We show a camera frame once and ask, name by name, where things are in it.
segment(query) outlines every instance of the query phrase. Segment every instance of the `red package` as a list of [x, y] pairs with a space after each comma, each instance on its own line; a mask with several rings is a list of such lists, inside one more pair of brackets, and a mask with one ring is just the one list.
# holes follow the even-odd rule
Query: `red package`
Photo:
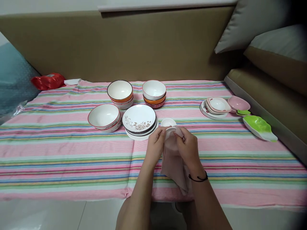
[[65, 77], [59, 73], [51, 73], [47, 76], [34, 77], [31, 82], [39, 90], [50, 90], [64, 86]]

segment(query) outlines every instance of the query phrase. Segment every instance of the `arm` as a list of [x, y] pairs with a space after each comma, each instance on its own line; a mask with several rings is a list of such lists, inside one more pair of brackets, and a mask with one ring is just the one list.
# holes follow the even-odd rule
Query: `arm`
[[119, 230], [144, 230], [149, 228], [154, 168], [163, 151], [167, 128], [158, 127], [149, 136], [146, 156]]
[[[181, 157], [187, 165], [194, 180], [204, 179], [206, 172], [198, 155], [197, 137], [186, 128], [180, 127], [185, 136], [185, 142], [176, 134], [177, 146]], [[201, 229], [231, 230], [231, 226], [218, 202], [209, 180], [203, 182], [192, 181], [197, 217]]]

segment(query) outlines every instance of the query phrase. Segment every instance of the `person's right hand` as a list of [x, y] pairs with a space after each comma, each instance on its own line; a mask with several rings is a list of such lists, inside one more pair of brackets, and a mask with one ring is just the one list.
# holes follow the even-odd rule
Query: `person's right hand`
[[183, 139], [175, 132], [174, 134], [177, 138], [177, 146], [183, 161], [189, 169], [201, 165], [201, 161], [198, 155], [197, 137], [190, 133], [186, 128], [179, 128], [185, 137], [185, 141], [183, 142]]

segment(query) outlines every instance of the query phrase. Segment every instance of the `pink striped cloth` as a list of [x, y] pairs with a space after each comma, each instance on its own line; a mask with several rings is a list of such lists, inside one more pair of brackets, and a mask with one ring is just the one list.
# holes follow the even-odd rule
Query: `pink striped cloth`
[[[201, 162], [223, 205], [304, 207], [307, 171], [281, 142], [255, 137], [242, 118], [205, 117], [199, 106], [210, 96], [229, 98], [220, 81], [165, 81], [167, 98], [159, 122], [173, 118], [198, 137]], [[132, 82], [134, 105], [144, 104], [142, 82]], [[109, 83], [43, 91], [26, 111], [0, 126], [0, 198], [100, 200], [131, 196], [147, 141], [130, 139], [123, 126], [102, 133], [87, 122], [92, 108], [110, 103]], [[153, 199], [188, 201], [178, 186], [154, 173]]]

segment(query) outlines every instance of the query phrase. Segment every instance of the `black bracelet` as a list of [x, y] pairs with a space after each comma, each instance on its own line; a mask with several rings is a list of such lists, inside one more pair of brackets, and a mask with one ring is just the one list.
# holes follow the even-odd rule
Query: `black bracelet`
[[194, 179], [191, 177], [191, 174], [189, 174], [189, 178], [190, 178], [191, 180], [195, 181], [195, 182], [203, 182], [203, 181], [205, 181], [205, 180], [208, 180], [208, 174], [207, 174], [206, 171], [205, 171], [205, 173], [206, 173], [206, 178], [205, 178], [205, 179], [201, 179], [201, 178], [199, 178], [199, 176], [198, 176], [197, 179], [200, 179], [200, 180], [194, 180]]

